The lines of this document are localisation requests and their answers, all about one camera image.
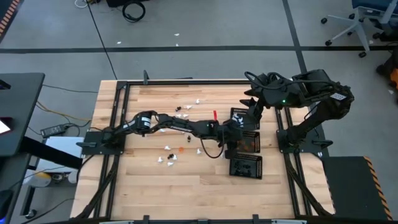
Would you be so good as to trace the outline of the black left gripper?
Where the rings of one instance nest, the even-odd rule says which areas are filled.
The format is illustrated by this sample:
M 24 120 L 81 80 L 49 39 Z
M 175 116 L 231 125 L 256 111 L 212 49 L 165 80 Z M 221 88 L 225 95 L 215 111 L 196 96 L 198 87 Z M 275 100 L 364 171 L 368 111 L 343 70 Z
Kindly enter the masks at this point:
M 229 119 L 218 127 L 218 147 L 224 152 L 226 159 L 233 159 L 237 154 L 237 148 L 250 149 L 251 145 L 246 142 L 250 141 L 251 137 L 243 135 L 243 123 Z

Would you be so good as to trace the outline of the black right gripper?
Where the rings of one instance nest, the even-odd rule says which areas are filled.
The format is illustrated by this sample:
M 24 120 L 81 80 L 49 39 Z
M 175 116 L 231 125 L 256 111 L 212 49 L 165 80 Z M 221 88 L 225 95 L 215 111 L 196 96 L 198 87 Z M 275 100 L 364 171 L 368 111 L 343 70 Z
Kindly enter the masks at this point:
M 252 80 L 254 83 L 251 85 L 251 89 L 245 91 L 244 94 L 251 96 L 251 99 L 240 100 L 239 102 L 249 107 L 248 117 L 251 122 L 258 123 L 262 118 L 264 108 L 269 109 L 272 106 L 271 95 L 275 93 L 274 90 L 269 90 L 263 87 L 265 86 L 269 88 L 269 84 L 277 80 L 277 73 L 262 73 L 260 75 L 250 73 L 249 75 L 253 76 Z

